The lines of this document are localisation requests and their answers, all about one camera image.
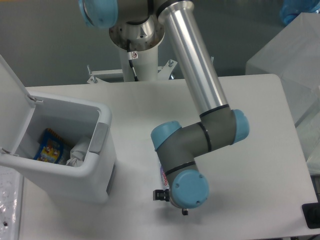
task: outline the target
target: white box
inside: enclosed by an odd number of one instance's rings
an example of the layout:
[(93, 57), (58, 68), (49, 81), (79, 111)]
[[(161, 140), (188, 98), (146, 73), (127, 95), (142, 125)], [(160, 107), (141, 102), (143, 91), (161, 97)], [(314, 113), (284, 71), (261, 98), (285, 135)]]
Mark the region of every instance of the white box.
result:
[[(116, 161), (110, 109), (83, 99), (28, 92), (1, 55), (0, 84), (0, 165), (16, 169), (49, 195), (106, 202)], [(82, 166), (14, 154), (25, 133), (40, 143), (46, 128), (73, 145), (83, 135), (91, 138)]]

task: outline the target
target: metal bracket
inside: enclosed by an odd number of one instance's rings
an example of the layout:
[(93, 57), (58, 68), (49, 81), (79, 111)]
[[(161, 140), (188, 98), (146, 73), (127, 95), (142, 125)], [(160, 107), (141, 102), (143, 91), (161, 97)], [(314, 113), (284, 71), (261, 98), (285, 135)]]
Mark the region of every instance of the metal bracket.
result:
[[(158, 67), (158, 80), (168, 80), (168, 79), (174, 79), (174, 75), (172, 74), (172, 71), (177, 66), (178, 62), (170, 59), (165, 66), (159, 66)], [(88, 67), (88, 73), (89, 73), (89, 80), (87, 81), (88, 84), (97, 84), (97, 83), (106, 83), (105, 81), (101, 79), (117, 79), (117, 78), (123, 78), (124, 74), (122, 69), (116, 69), (116, 70), (103, 70), (103, 71), (91, 71), (90, 67)]]
[(38, 100), (38, 99), (36, 99), (34, 96), (31, 96), (30, 94), (28, 94), (27, 97), (28, 97), (30, 100), (34, 101), (35, 103), (43, 103), (43, 102), (44, 102), (43, 100)]
[(164, 67), (158, 72), (158, 80), (171, 79), (172, 71), (177, 66), (178, 62), (170, 59)]
[(3, 147), (0, 147), (0, 153), (12, 155), (12, 156), (15, 156), (15, 157), (19, 157), (18, 154), (13, 154), (12, 152), (10, 152), (10, 151), (8, 151), (8, 150), (5, 150)]

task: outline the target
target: white table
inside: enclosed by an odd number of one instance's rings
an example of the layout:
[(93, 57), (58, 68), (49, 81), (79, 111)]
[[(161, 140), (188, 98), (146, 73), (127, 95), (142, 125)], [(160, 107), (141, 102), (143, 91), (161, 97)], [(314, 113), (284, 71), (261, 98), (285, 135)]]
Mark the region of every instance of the white table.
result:
[(48, 195), (26, 180), (21, 240), (249, 240), (319, 234), (301, 205), (317, 201), (280, 80), (221, 78), (232, 109), (250, 122), (242, 142), (196, 159), (210, 185), (207, 202), (183, 216), (153, 201), (161, 188), (153, 128), (199, 121), (184, 80), (32, 87), (109, 105), (118, 163), (109, 201), (90, 205)]

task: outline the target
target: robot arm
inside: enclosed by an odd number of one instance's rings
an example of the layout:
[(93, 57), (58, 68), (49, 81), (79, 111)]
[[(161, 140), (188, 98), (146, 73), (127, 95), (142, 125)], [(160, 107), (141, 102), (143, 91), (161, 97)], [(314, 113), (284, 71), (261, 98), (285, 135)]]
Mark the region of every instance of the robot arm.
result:
[(249, 134), (240, 110), (231, 110), (196, 24), (190, 0), (79, 0), (89, 26), (111, 28), (117, 23), (141, 24), (155, 15), (171, 40), (201, 121), (181, 127), (176, 121), (156, 127), (151, 138), (170, 190), (154, 199), (181, 209), (197, 208), (209, 195), (195, 157), (232, 145)]

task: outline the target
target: snack package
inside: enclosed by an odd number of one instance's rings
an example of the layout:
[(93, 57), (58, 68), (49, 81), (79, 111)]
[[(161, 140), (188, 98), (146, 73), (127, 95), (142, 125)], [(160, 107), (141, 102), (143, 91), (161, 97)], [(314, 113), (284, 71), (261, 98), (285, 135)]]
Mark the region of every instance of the snack package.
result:
[(44, 131), (40, 148), (33, 159), (52, 164), (65, 165), (70, 158), (70, 149), (58, 134), (52, 129), (47, 128)]

